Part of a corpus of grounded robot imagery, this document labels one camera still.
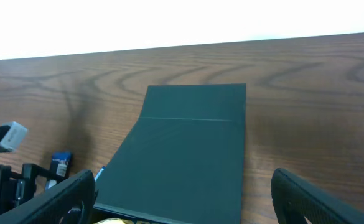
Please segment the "blue Eclipse mint tin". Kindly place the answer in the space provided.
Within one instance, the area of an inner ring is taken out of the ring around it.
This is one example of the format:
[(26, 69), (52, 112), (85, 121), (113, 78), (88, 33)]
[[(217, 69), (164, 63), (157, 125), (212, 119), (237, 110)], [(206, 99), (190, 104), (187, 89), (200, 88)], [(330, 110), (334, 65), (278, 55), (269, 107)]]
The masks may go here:
[(100, 177), (100, 175), (103, 173), (103, 171), (105, 170), (106, 166), (102, 166), (101, 169), (97, 172), (97, 174), (95, 175), (95, 182), (98, 180), (98, 178)]

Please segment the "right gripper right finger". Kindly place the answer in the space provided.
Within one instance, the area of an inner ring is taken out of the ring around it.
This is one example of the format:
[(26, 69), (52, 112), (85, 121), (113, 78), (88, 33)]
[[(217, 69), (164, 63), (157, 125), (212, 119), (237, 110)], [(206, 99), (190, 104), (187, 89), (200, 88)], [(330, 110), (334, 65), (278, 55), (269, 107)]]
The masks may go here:
[(277, 168), (271, 179), (271, 196), (281, 224), (364, 224), (364, 213), (325, 193), (286, 169)]

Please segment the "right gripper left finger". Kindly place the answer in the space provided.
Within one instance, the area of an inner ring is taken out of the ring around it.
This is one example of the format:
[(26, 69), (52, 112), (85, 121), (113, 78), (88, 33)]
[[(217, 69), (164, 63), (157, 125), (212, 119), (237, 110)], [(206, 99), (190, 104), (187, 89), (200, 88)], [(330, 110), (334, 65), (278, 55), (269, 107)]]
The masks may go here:
[(82, 170), (3, 213), (0, 224), (89, 223), (94, 204), (94, 176), (92, 171)]

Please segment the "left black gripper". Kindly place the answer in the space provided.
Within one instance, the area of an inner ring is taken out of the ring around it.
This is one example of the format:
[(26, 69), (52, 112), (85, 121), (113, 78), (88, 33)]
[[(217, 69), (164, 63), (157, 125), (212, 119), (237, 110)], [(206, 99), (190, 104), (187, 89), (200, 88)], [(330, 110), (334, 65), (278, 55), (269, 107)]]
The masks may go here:
[[(5, 133), (5, 128), (0, 126), (0, 141)], [(45, 190), (66, 179), (37, 164), (23, 164), (21, 173), (12, 171), (11, 166), (0, 165), (0, 215), (34, 197), (38, 176), (47, 179)]]

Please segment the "dark blue chocolate bar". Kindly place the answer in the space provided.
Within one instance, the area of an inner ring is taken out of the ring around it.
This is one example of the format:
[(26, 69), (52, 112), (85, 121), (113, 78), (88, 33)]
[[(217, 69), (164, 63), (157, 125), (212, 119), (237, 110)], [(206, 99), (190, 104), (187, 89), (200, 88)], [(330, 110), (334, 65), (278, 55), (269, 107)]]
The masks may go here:
[(71, 161), (72, 153), (70, 151), (53, 153), (49, 167), (50, 173), (67, 178), (70, 172)]

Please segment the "yellow Hacks candy bag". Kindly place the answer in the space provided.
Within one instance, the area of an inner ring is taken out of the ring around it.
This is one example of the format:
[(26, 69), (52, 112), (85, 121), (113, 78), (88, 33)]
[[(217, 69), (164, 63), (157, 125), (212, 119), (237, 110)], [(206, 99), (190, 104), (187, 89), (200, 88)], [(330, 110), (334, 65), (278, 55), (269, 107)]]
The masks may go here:
[(125, 220), (121, 218), (107, 218), (104, 220), (100, 220), (94, 224), (134, 224), (131, 220)]

